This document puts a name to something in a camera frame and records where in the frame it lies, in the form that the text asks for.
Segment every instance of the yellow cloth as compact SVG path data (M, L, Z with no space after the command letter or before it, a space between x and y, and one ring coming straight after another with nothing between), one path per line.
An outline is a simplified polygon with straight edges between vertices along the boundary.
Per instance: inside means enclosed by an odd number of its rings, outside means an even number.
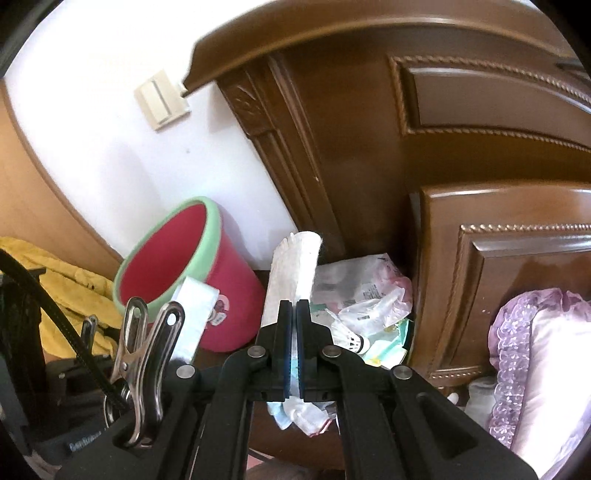
M55 255L33 244L10 238L0 237L0 248L6 250L25 268L45 267L47 272L41 275L41 285L66 315L78 334L82 321L89 315L96 315L99 325L96 329L92 347L94 355L105 353L114 356L117 343L103 334L102 328L110 326L121 328L121 315L113 304L113 282L95 273L63 262ZM43 349L61 358L73 358L74 350L44 311L41 311L41 344Z

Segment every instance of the pink bucket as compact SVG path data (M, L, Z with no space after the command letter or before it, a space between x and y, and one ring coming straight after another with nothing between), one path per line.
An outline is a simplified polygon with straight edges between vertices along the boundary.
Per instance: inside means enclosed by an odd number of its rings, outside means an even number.
M138 296L154 320L185 277L220 291L199 346L230 352L247 344L260 325L265 290L222 228L215 202L184 203L134 248L115 277L113 300L123 312Z

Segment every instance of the pillow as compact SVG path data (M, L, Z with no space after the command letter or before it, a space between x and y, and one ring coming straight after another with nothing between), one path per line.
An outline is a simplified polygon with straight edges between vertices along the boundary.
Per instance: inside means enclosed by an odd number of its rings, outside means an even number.
M520 295L497 315L489 346L499 369L490 432L552 478L591 423L591 307L557 288Z

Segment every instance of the bucket sticker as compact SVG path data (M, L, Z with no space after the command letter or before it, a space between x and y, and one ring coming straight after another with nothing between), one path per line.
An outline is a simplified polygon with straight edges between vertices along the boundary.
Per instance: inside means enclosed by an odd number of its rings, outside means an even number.
M217 302L213 307L211 314L209 314L209 318L207 321L211 323L213 326L219 325L222 323L227 316L227 313L230 311L230 300L225 295L220 295L217 298Z

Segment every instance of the light switch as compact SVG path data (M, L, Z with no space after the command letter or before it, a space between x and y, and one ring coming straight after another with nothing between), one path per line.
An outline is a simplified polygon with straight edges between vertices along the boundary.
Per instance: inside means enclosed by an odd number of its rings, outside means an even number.
M135 97L154 130L189 112L189 103L161 70L135 90Z

